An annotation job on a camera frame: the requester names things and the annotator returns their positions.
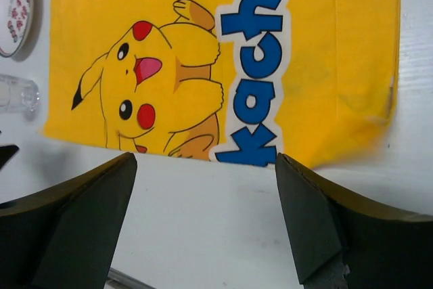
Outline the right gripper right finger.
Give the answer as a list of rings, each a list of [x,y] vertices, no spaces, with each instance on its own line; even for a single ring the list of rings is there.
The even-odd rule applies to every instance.
[[[364,197],[285,154],[277,187],[305,288],[431,288],[432,217]]]

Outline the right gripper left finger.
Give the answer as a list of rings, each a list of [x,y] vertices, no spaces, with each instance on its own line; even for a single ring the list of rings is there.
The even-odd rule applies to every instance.
[[[137,173],[132,153],[1,204],[2,288],[103,288]]]

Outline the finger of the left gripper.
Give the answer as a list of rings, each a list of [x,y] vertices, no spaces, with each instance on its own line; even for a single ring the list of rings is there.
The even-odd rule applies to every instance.
[[[2,169],[18,151],[19,147],[16,145],[0,146],[0,169]]]

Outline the yellow pikachu cloth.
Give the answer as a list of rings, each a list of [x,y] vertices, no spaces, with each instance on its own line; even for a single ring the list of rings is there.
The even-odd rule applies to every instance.
[[[400,0],[51,0],[48,137],[308,167],[376,148]]]

